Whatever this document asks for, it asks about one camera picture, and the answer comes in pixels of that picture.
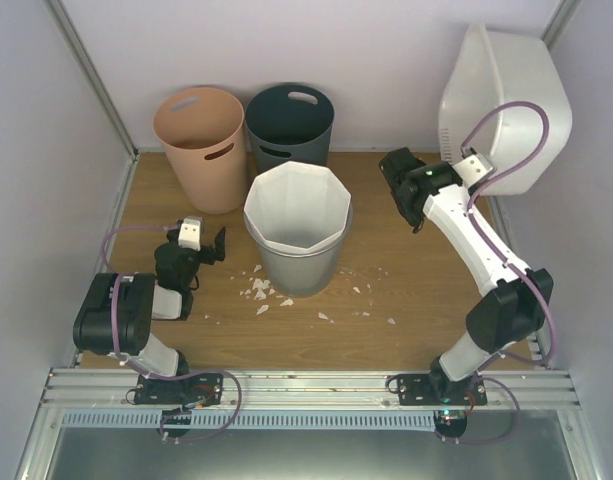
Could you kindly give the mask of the white faceted bin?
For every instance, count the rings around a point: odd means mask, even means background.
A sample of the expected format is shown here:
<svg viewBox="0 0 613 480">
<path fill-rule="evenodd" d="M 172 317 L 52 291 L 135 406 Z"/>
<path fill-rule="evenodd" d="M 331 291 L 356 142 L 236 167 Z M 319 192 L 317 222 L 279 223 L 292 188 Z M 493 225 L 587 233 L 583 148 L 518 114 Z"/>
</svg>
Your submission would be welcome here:
<svg viewBox="0 0 613 480">
<path fill-rule="evenodd" d="M 306 255 L 341 238 L 350 210 L 351 194 L 329 168 L 289 161 L 255 178 L 244 220 L 261 245 Z"/>
</svg>

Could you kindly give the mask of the grey translucent bin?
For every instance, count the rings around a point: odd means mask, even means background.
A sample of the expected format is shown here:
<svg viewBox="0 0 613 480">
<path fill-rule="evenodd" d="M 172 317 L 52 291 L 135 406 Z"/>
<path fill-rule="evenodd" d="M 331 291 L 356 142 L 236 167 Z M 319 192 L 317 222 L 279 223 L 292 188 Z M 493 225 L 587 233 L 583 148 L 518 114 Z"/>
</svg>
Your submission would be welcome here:
<svg viewBox="0 0 613 480">
<path fill-rule="evenodd" d="M 244 224 L 257 245 L 261 264 L 270 283 L 285 295 L 309 297 L 325 289 L 332 280 L 344 240 L 351 230 L 353 216 L 353 206 L 350 205 L 346 227 L 340 238 L 332 245 L 307 255 L 277 252 L 258 239 L 247 218 L 244 218 Z"/>
</svg>

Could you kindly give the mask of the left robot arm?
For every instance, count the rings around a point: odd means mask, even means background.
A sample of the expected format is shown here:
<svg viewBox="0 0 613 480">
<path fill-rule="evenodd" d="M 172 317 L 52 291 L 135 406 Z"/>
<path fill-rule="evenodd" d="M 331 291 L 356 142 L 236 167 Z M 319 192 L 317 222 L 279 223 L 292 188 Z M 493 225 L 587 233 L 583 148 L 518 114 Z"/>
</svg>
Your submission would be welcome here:
<svg viewBox="0 0 613 480">
<path fill-rule="evenodd" d="M 112 357 L 147 379 L 171 404 L 189 398 L 192 380 L 184 356 L 152 332 L 154 320 L 184 321 L 199 288 L 199 268 L 222 262 L 226 229 L 210 245 L 201 243 L 203 221 L 180 220 L 164 227 L 166 242 L 154 251 L 154 273 L 95 275 L 73 324 L 77 349 Z"/>
</svg>

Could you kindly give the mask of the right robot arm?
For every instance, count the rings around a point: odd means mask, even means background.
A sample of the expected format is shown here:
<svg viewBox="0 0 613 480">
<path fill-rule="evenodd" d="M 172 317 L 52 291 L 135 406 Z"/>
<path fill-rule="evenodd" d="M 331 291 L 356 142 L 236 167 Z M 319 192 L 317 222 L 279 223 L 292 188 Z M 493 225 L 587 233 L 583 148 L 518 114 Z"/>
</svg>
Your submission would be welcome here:
<svg viewBox="0 0 613 480">
<path fill-rule="evenodd" d="M 379 163 L 398 212 L 419 232 L 432 222 L 471 273 L 481 295 L 467 314 L 462 337 L 431 364 L 429 393 L 450 405 L 464 382 L 492 358 L 536 333 L 553 328 L 548 308 L 554 282 L 545 269 L 533 270 L 501 240 L 475 205 L 475 189 L 494 168 L 474 150 L 456 165 L 427 164 L 407 148 Z"/>
</svg>

